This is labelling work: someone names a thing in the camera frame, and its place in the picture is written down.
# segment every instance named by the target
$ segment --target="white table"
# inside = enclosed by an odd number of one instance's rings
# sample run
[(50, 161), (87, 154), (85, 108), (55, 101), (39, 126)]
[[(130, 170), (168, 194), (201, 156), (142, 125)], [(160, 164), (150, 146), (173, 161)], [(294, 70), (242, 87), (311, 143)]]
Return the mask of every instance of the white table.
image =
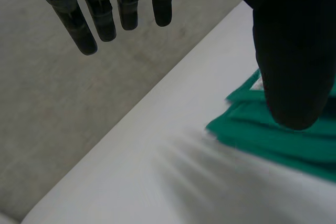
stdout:
[(257, 69), (252, 25), (251, 9), (239, 4), (23, 223), (336, 223), (333, 184), (204, 133)]

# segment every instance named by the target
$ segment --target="concrete floor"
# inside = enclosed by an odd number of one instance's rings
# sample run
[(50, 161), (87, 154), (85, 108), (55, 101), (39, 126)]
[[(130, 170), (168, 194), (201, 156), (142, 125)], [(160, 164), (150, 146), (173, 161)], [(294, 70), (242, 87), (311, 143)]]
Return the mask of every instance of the concrete floor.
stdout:
[(104, 43), (79, 0), (99, 47), (84, 56), (45, 0), (0, 0), (0, 212), (22, 220), (239, 2), (174, 0), (160, 28), (140, 0), (139, 27), (122, 30), (115, 8)]

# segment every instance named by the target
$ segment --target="folded cloth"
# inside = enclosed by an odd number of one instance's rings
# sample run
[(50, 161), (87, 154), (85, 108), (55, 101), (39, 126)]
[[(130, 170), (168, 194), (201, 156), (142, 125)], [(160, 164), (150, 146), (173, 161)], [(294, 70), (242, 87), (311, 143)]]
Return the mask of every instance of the folded cloth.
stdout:
[(256, 71), (227, 97), (231, 107), (206, 128), (223, 144), (336, 182), (336, 98), (330, 97), (311, 128), (293, 131), (273, 120), (262, 88)]

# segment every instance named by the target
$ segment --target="green towel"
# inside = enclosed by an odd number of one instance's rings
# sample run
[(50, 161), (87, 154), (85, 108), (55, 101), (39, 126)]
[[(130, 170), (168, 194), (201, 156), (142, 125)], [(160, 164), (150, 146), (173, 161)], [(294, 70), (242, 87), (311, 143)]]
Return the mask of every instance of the green towel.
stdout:
[[(335, 114), (324, 113), (314, 126), (302, 132), (283, 128), (266, 107), (259, 77), (256, 71), (230, 94), (227, 100), (233, 102), (232, 106), (207, 129), (223, 144), (336, 182)], [(335, 108), (335, 101), (329, 108)]]

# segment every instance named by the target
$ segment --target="black rubber fingertip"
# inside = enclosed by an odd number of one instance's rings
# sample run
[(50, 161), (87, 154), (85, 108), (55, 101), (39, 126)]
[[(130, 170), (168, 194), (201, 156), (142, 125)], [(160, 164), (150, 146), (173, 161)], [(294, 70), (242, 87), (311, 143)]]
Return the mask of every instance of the black rubber fingertip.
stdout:
[(103, 42), (113, 41), (117, 37), (117, 31), (115, 28), (116, 27), (113, 22), (103, 25), (96, 24), (98, 36)]
[(322, 111), (309, 112), (307, 114), (292, 111), (281, 111), (270, 109), (272, 117), (279, 125), (295, 131), (303, 131), (312, 127)]
[(138, 14), (120, 12), (120, 22), (124, 30), (126, 31), (134, 30), (138, 26)]
[(172, 8), (158, 8), (154, 9), (155, 22), (158, 26), (164, 27), (172, 21)]
[(79, 38), (73, 38), (73, 40), (84, 55), (93, 55), (98, 50), (97, 43), (92, 34), (85, 34)]

